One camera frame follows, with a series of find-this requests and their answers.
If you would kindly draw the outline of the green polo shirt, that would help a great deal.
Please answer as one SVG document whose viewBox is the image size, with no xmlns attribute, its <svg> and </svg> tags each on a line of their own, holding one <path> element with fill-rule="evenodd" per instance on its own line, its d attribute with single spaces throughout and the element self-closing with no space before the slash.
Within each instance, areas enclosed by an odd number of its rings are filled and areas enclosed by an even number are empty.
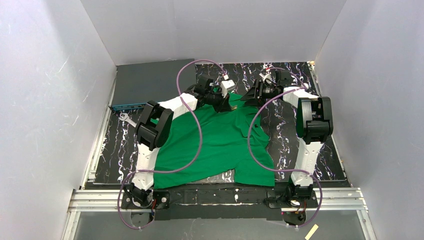
<svg viewBox="0 0 424 240">
<path fill-rule="evenodd" d="M 228 170 L 234 170 L 236 183 L 275 185 L 274 173 L 269 170 L 274 162 L 266 150 L 270 138 L 260 120 L 253 119 L 257 108 L 244 105 L 235 93 L 230 94 L 229 103 L 236 109 L 217 113 L 205 105 L 195 110 L 200 125 L 189 112 L 172 121 L 155 163 L 156 189 L 188 184 Z"/>
</svg>

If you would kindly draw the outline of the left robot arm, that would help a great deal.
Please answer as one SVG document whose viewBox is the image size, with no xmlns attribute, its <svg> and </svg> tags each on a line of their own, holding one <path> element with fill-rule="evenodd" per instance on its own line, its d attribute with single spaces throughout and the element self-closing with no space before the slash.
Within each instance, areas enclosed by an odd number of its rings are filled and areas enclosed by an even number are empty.
<svg viewBox="0 0 424 240">
<path fill-rule="evenodd" d="M 217 113 L 233 111 L 234 107 L 230 105 L 229 100 L 230 92 L 235 86 L 227 75 L 220 85 L 216 85 L 208 76 L 201 77 L 179 97 L 163 102 L 149 101 L 142 110 L 138 123 L 132 121 L 128 114 L 121 114 L 120 120 L 134 127 L 138 148 L 137 173 L 134 174 L 130 185 L 123 188 L 128 202 L 132 201 L 141 208 L 152 204 L 152 170 L 155 168 L 160 148 L 170 135 L 172 121 L 204 105 L 212 106 Z"/>
</svg>

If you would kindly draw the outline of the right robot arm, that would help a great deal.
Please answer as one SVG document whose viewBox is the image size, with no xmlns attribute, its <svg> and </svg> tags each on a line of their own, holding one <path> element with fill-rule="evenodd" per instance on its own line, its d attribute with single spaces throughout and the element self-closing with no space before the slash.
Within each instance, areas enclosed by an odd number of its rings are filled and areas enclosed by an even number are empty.
<svg viewBox="0 0 424 240">
<path fill-rule="evenodd" d="M 294 85 L 292 75 L 281 67 L 267 67 L 260 79 L 241 97 L 247 106 L 263 110 L 267 103 L 280 99 L 296 108 L 296 135 L 299 148 L 295 169 L 290 175 L 295 188 L 313 184 L 321 148 L 334 130 L 331 99 L 308 92 L 309 87 L 300 82 Z"/>
</svg>

